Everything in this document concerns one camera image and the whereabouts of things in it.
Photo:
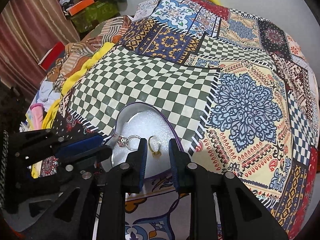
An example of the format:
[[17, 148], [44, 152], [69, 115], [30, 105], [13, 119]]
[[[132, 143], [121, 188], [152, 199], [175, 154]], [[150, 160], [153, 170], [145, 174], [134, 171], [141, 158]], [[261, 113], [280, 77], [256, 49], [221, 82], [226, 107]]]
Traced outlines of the purple heart-shaped jewelry box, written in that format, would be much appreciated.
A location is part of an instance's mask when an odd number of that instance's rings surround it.
[[181, 140], [163, 113], [150, 104], [135, 102], [126, 105], [110, 121], [100, 128], [104, 142], [112, 149], [112, 155], [101, 163], [106, 172], [125, 162], [128, 154], [136, 151], [145, 139], [144, 178], [159, 178], [170, 173], [169, 141], [175, 139], [180, 146]]

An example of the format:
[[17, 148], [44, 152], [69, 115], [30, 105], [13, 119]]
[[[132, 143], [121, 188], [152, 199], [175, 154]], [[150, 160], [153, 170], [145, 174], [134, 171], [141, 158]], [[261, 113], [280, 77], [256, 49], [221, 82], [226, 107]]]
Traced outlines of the yellow cloth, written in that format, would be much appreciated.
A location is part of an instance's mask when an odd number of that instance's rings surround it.
[[[112, 47], [114, 47], [114, 43], [112, 42], [106, 42], [91, 58], [88, 58], [87, 61], [85, 61], [81, 68], [72, 74], [63, 84], [61, 95], [58, 99], [54, 101], [54, 103], [49, 108], [49, 111], [47, 114], [49, 115], [45, 120], [43, 120], [42, 128], [50, 128], [52, 121], [54, 120], [57, 109], [59, 106], [59, 103], [61, 99], [69, 92], [69, 90], [74, 86], [74, 84], [89, 70], [91, 69], [108, 51], [111, 50]], [[31, 115], [31, 127], [32, 130], [35, 130], [33, 127], [33, 118]]]

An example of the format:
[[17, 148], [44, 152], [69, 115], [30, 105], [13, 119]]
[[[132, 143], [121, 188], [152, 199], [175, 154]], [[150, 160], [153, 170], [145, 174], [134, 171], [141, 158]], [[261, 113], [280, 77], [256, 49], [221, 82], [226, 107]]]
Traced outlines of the red white box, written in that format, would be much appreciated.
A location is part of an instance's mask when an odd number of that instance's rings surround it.
[[65, 56], [65, 45], [62, 42], [57, 42], [53, 48], [47, 51], [38, 65], [47, 73], [56, 65], [56, 61]]

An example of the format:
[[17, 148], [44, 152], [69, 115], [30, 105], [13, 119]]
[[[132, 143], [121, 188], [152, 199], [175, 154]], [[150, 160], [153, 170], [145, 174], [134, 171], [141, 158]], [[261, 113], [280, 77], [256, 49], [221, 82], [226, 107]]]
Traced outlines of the red striped curtain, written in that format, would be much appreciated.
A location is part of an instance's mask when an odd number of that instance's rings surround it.
[[9, 0], [1, 12], [1, 81], [32, 99], [46, 71], [39, 61], [58, 42], [78, 42], [59, 0]]

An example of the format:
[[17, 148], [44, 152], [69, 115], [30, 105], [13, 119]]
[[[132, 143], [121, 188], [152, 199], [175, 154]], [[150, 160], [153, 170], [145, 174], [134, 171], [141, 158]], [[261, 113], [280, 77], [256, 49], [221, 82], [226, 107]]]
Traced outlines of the colourful patchwork bedspread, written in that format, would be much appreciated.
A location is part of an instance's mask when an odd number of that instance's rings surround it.
[[[316, 176], [319, 92], [294, 39], [207, 0], [140, 3], [120, 40], [61, 99], [62, 137], [100, 133], [135, 102], [165, 115], [207, 170], [234, 173], [295, 239]], [[190, 196], [171, 174], [125, 200], [125, 239], [187, 239]]]

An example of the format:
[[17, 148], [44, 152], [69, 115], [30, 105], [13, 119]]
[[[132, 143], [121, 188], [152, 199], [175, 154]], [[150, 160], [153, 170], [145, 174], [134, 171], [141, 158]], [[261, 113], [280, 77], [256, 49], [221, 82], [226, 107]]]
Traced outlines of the green patterned covered stand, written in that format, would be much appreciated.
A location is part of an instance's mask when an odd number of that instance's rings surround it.
[[94, 29], [99, 23], [119, 15], [115, 1], [96, 1], [70, 18], [79, 33]]

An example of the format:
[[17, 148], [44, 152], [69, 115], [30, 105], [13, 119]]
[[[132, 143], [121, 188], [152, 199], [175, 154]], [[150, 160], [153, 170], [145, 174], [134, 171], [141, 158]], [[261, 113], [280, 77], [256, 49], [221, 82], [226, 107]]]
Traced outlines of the pink cloth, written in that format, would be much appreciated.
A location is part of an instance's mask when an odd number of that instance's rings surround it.
[[32, 118], [33, 118], [33, 127], [35, 130], [42, 128], [43, 123], [43, 104], [35, 103], [30, 107]]

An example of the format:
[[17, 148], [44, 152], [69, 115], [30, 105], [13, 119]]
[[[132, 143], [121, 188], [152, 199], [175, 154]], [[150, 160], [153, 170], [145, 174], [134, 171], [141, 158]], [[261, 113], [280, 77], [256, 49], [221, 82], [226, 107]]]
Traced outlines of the orange box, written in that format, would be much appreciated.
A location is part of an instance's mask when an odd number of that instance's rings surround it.
[[73, 16], [92, 4], [94, 4], [94, 0], [82, 0], [71, 6], [67, 11], [69, 15]]

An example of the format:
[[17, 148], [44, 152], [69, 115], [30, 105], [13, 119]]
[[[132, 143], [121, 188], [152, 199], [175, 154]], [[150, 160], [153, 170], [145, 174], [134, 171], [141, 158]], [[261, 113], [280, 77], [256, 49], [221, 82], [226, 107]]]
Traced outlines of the striped brown blanket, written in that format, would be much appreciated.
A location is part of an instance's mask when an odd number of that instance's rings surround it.
[[80, 70], [82, 65], [105, 43], [117, 43], [130, 23], [131, 17], [127, 15], [111, 18], [98, 24], [80, 42], [67, 44], [63, 56], [55, 61], [44, 79], [61, 85], [68, 77]]

